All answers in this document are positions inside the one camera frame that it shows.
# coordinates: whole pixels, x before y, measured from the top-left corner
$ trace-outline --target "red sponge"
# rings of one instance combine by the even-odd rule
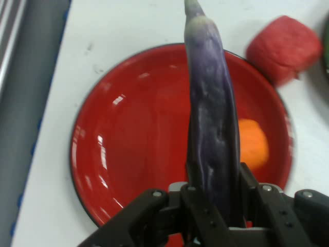
[[[311,66],[322,53],[317,35],[295,19],[282,16],[250,43],[247,60],[274,85],[281,85]]]

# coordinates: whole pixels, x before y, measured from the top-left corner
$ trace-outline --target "red plate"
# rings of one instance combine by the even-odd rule
[[[269,160],[253,171],[284,187],[291,167],[289,118],[270,83],[226,52],[240,118],[257,121]],[[97,225],[149,188],[186,181],[189,75],[183,44],[160,46],[123,61],[86,99],[74,126],[71,172],[78,196]]]

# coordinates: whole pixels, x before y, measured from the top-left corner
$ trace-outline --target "white table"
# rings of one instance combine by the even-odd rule
[[[269,21],[286,14],[320,33],[327,0],[200,0],[224,47],[240,56]],[[76,246],[96,226],[69,172],[75,117],[90,89],[118,62],[143,49],[183,41],[183,0],[75,0],[71,5],[12,246]],[[286,192],[329,194],[329,82],[319,64],[279,89],[296,131]]]

